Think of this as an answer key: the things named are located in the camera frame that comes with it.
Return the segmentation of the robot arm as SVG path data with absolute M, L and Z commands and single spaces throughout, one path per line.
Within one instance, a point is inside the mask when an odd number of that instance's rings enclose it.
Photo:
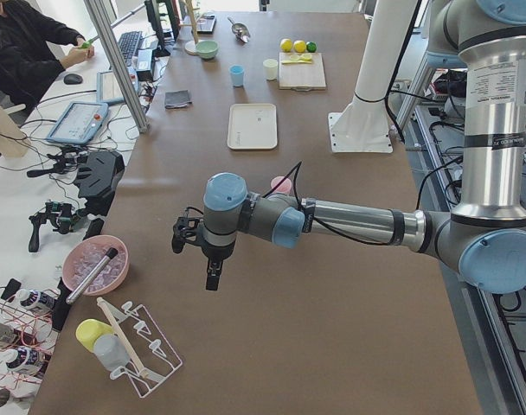
M 330 232 L 372 246 L 406 246 L 443 262 L 468 284 L 496 294 L 526 286 L 526 1 L 436 1 L 428 53 L 467 67 L 462 194 L 450 213 L 403 213 L 259 195 L 233 173 L 212 176 L 201 217 L 183 215 L 171 246 L 201 248 L 216 290 L 237 233 L 294 247 L 303 233 Z

